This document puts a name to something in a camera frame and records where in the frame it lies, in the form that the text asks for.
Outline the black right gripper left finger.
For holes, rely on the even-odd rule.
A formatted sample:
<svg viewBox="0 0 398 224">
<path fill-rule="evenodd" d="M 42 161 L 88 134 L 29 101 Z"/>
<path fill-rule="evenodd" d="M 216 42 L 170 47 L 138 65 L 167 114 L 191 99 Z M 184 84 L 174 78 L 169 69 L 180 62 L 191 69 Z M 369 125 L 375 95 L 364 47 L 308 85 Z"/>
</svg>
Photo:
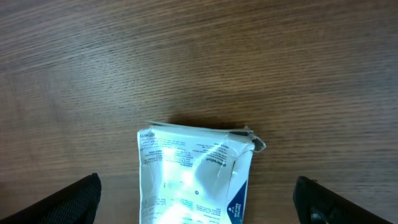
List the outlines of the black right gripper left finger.
<svg viewBox="0 0 398 224">
<path fill-rule="evenodd" d="M 1 220 L 1 224 L 93 224 L 101 199 L 101 181 L 93 173 Z"/>
</svg>

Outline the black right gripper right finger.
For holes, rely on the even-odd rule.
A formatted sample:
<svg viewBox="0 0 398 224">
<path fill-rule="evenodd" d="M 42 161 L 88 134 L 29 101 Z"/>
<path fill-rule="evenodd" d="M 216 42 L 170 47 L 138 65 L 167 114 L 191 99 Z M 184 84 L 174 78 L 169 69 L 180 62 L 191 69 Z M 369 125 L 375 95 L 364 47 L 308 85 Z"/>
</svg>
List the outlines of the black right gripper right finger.
<svg viewBox="0 0 398 224">
<path fill-rule="evenodd" d="M 301 224 L 391 224 L 304 176 L 296 181 L 293 201 Z"/>
</svg>

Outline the white blue carton box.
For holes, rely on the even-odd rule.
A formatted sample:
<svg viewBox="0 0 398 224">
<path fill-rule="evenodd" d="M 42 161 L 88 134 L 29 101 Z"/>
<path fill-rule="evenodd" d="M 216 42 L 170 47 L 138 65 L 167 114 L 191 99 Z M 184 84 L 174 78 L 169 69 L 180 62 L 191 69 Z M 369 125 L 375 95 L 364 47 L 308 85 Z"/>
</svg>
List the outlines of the white blue carton box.
<svg viewBox="0 0 398 224">
<path fill-rule="evenodd" d="M 137 145 L 140 223 L 243 223 L 252 158 L 266 148 L 253 130 L 153 121 Z"/>
</svg>

